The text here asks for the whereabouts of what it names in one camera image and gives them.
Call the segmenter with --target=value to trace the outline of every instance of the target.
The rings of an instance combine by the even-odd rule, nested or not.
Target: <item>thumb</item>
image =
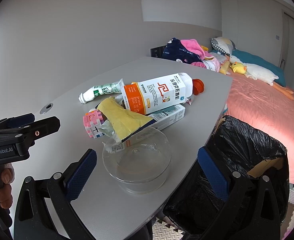
[[[8,184],[11,180],[11,172],[10,169],[6,168],[3,170],[1,173],[1,180],[5,183]]]

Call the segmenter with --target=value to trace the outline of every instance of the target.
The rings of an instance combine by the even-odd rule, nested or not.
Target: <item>yellow plush duck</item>
[[[246,67],[242,63],[235,62],[234,64],[231,64],[231,69],[234,73],[239,73],[242,75],[245,75],[246,73]]]

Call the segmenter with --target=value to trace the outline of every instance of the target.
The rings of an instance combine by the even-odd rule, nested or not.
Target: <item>fingernail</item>
[[[4,175],[4,179],[5,179],[4,182],[7,184],[7,183],[9,182],[9,180],[10,180],[9,175],[8,175],[8,174],[5,174],[5,175]]]

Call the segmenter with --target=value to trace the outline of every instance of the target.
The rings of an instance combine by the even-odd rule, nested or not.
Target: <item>black plastic bag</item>
[[[208,141],[207,148],[216,159],[224,161],[230,171],[239,171],[252,179],[252,182],[258,183],[258,179],[248,175],[247,172],[263,160],[283,158],[281,169],[272,167],[264,172],[270,177],[273,185],[280,221],[282,221],[287,212],[289,197],[286,148],[278,140],[245,122],[228,115],[224,119],[225,121]],[[228,233],[229,236],[239,229],[250,201],[250,196],[243,199]],[[168,200],[163,213],[183,231],[192,235],[201,235],[213,222],[223,205],[224,202],[215,196],[204,172],[196,162]]]

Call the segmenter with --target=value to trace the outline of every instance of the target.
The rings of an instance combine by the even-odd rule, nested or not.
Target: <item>human hand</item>
[[[1,180],[4,182],[4,187],[0,189],[0,206],[8,209],[13,204],[13,196],[11,195],[11,185],[9,184],[12,179],[10,169],[5,168],[1,173]]]

